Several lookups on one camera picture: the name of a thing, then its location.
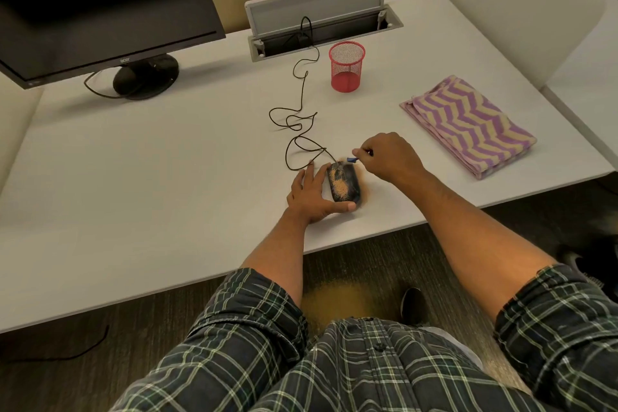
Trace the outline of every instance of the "person's right hand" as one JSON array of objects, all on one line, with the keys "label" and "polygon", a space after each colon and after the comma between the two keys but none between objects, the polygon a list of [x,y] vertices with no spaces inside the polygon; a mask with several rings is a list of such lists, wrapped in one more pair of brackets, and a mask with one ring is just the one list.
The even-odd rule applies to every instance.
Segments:
[{"label": "person's right hand", "polygon": [[396,186],[427,173],[412,146],[395,132],[373,136],[351,152],[369,173]]}]

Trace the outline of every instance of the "monitor screen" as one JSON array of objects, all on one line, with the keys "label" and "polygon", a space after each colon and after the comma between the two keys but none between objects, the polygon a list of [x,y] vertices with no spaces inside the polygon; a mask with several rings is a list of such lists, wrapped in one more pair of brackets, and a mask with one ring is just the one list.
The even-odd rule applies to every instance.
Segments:
[{"label": "monitor screen", "polygon": [[211,0],[0,0],[0,63],[31,82],[218,30]]}]

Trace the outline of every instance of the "black mouse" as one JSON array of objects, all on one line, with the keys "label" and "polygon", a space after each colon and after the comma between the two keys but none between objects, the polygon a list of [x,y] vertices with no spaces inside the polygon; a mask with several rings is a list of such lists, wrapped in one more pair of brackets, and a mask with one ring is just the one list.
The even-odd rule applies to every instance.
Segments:
[{"label": "black mouse", "polygon": [[332,199],[335,202],[354,202],[360,204],[360,185],[354,165],[337,162],[328,168],[328,183],[331,185]]}]

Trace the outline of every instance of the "red cup rim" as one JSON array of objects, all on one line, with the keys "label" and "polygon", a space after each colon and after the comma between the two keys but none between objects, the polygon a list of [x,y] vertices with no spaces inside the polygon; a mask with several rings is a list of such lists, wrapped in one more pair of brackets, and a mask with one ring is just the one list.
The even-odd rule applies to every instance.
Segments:
[{"label": "red cup rim", "polygon": [[[360,49],[363,50],[363,57],[361,57],[357,61],[350,62],[348,64],[344,64],[343,62],[337,62],[335,59],[332,58],[332,50],[335,49],[340,44],[355,44],[356,46],[359,46]],[[365,58],[365,54],[366,54],[365,53],[365,47],[361,43],[357,43],[356,41],[340,41],[340,42],[334,44],[330,49],[328,49],[328,57],[330,57],[331,61],[335,62],[335,64],[337,64],[337,65],[354,65],[354,64],[358,64],[359,62],[361,62]]]}]

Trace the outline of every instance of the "towel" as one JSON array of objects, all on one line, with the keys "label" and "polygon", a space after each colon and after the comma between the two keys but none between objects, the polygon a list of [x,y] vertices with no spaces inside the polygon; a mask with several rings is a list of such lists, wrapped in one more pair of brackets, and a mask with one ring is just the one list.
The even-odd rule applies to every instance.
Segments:
[{"label": "towel", "polygon": [[520,158],[537,143],[536,137],[454,75],[400,106],[479,180]]}]

